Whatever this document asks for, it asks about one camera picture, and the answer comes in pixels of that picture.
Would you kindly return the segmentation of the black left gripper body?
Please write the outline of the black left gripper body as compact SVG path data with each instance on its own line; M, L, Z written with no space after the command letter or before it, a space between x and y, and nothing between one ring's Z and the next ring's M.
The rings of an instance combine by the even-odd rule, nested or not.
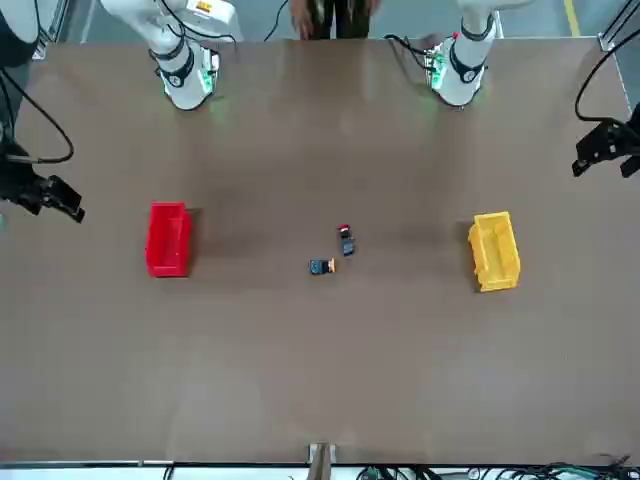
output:
M619 156L639 155L639 120L629 119L620 128L617 153Z

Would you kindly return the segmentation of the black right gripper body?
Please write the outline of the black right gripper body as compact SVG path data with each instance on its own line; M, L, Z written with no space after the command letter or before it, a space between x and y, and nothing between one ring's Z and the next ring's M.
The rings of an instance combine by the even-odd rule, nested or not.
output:
M30 163L13 160L14 156L26 155L27 152L14 142L1 143L1 200L21 206L30 213L39 213L47 180L38 175Z

